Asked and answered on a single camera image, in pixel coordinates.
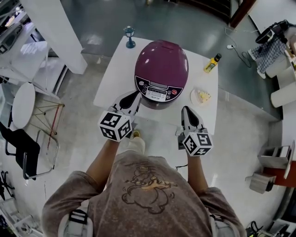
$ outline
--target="mustard bottle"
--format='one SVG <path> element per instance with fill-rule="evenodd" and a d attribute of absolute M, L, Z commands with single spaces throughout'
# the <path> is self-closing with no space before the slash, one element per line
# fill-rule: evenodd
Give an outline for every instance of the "mustard bottle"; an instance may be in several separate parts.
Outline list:
<path fill-rule="evenodd" d="M 206 73 L 209 73 L 219 62 L 221 58 L 221 54 L 217 54 L 216 57 L 211 58 L 210 62 L 207 66 L 203 69 Z"/>

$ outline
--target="small lamp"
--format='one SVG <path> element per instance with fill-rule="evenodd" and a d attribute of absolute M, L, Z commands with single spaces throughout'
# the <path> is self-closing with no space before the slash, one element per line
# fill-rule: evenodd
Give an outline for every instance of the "small lamp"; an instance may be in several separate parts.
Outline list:
<path fill-rule="evenodd" d="M 125 32 L 126 37 L 129 38 L 129 40 L 128 40 L 128 42 L 126 42 L 125 46 L 129 49 L 134 48 L 136 44 L 134 41 L 131 40 L 131 37 L 134 36 L 135 29 L 133 27 L 127 26 L 123 30 Z"/>

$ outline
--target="white box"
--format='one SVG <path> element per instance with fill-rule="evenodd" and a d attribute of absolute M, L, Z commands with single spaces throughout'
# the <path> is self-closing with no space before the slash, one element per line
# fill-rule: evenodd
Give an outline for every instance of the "white box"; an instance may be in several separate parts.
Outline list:
<path fill-rule="evenodd" d="M 287 157 L 289 148 L 290 148 L 289 146 L 283 146 L 281 154 L 279 155 L 279 157 Z"/>
<path fill-rule="evenodd" d="M 99 119 L 104 137 L 120 142 L 132 130 L 130 116 L 104 111 Z"/>
<path fill-rule="evenodd" d="M 182 143 L 190 156 L 204 156 L 214 147 L 208 133 L 189 132 Z"/>

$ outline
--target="shoulder strap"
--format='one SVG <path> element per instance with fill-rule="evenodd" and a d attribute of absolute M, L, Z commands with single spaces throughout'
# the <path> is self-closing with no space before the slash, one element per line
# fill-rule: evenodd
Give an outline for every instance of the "shoulder strap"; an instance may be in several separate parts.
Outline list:
<path fill-rule="evenodd" d="M 89 200 L 65 215 L 59 226 L 58 237 L 93 237 L 93 222 L 87 216 Z"/>
<path fill-rule="evenodd" d="M 210 224 L 213 237 L 240 237 L 235 225 L 220 216 L 210 214 Z"/>

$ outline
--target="white pillar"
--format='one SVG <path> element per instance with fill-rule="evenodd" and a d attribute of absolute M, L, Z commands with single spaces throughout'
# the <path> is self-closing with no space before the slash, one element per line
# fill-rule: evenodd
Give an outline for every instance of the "white pillar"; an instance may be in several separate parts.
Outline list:
<path fill-rule="evenodd" d="M 281 88 L 271 94 L 271 103 L 278 108 L 296 100 L 296 82 Z"/>
<path fill-rule="evenodd" d="M 286 70 L 288 67 L 292 67 L 289 58 L 285 54 L 281 54 L 272 65 L 270 65 L 266 69 L 266 74 L 273 78 L 274 76 L 280 74 L 284 70 Z"/>
<path fill-rule="evenodd" d="M 73 73 L 83 74 L 87 63 L 82 46 L 60 0 L 20 0 L 28 16 L 54 52 Z"/>

